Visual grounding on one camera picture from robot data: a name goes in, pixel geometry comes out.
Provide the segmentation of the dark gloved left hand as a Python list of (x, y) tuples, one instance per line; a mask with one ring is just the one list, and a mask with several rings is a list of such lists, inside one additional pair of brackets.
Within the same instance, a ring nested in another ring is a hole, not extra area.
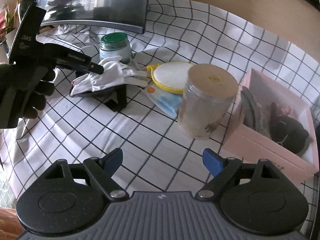
[(52, 68), (1, 63), (1, 128), (14, 128), (20, 118), (35, 119), (54, 92)]

